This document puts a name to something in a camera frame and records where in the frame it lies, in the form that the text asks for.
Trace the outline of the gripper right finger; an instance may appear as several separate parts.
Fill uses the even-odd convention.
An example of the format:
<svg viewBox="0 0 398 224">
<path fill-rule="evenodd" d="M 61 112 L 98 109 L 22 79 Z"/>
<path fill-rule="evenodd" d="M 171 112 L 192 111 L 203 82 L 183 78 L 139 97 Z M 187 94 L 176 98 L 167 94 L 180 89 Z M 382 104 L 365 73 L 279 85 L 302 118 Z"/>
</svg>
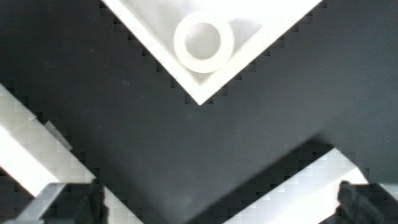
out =
<svg viewBox="0 0 398 224">
<path fill-rule="evenodd" d="M 340 184 L 334 224 L 398 224 L 398 183 Z"/>
</svg>

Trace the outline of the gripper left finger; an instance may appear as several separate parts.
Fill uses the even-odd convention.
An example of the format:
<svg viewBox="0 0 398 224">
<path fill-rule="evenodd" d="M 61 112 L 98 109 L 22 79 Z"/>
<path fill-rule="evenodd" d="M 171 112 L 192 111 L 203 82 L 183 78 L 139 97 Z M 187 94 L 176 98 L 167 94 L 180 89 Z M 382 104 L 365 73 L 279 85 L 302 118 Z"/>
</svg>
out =
<svg viewBox="0 0 398 224">
<path fill-rule="evenodd" d="M 105 190 L 96 183 L 52 183 L 32 200 L 18 224 L 107 224 Z"/>
</svg>

